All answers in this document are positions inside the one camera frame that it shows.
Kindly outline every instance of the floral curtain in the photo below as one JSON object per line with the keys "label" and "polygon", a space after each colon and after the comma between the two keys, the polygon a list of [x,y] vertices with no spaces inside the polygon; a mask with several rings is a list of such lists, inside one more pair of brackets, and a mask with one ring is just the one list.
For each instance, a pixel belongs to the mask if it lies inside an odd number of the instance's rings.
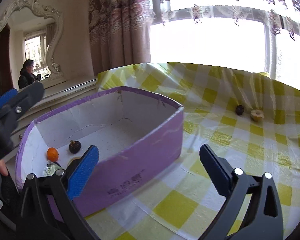
{"label": "floral curtain", "polygon": [[150,62],[149,0],[89,0],[94,73]]}
{"label": "floral curtain", "polygon": [[239,19],[262,21],[273,35],[282,29],[300,36],[300,4],[298,0],[160,0],[156,19],[168,21],[192,18],[195,24],[204,17],[230,17],[235,24]]}

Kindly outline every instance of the white mirror frame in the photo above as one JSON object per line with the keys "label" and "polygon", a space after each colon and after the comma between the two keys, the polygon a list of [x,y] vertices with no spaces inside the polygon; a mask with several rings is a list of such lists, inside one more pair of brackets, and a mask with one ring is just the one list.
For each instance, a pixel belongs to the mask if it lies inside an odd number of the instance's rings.
{"label": "white mirror frame", "polygon": [[38,0],[14,0],[3,12],[0,20],[0,32],[8,22],[9,17],[14,11],[20,11],[22,8],[29,8],[32,13],[38,17],[53,18],[56,23],[56,33],[50,42],[46,53],[46,63],[51,71],[51,76],[42,80],[44,88],[48,88],[66,81],[61,71],[60,65],[54,62],[53,53],[61,38],[63,31],[63,15],[51,6],[44,6]]}

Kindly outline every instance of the cardboard box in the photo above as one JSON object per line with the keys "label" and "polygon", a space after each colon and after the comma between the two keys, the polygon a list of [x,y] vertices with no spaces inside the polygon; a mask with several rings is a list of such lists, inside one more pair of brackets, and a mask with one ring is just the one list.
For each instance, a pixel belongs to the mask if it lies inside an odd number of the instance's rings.
{"label": "cardboard box", "polygon": [[[42,176],[49,147],[58,150],[58,163],[66,169],[73,157],[95,145],[99,163],[74,203],[83,216],[101,210],[179,157],[183,109],[159,94],[116,87],[44,114],[31,122],[21,140],[16,160],[18,189],[29,173]],[[70,153],[70,140],[81,142],[79,153]]]}

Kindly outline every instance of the orange fruit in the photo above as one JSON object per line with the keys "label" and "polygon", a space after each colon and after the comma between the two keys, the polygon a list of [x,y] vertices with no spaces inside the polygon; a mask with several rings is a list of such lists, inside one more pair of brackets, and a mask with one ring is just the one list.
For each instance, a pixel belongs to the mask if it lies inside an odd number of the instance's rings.
{"label": "orange fruit", "polygon": [[59,153],[56,148],[49,148],[47,151],[47,158],[51,162],[58,161]]}

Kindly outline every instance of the wall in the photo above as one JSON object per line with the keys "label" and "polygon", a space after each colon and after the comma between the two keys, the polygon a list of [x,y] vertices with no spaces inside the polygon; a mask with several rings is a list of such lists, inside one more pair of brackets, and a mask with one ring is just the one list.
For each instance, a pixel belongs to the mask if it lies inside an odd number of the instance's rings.
{"label": "wall", "polygon": [[23,31],[10,30],[9,58],[13,87],[19,90],[18,79],[23,65]]}
{"label": "wall", "polygon": [[[0,18],[13,0],[0,4]],[[66,79],[78,76],[93,77],[89,44],[89,0],[39,0],[51,5],[64,16],[64,30],[54,53],[54,60],[60,64]]]}

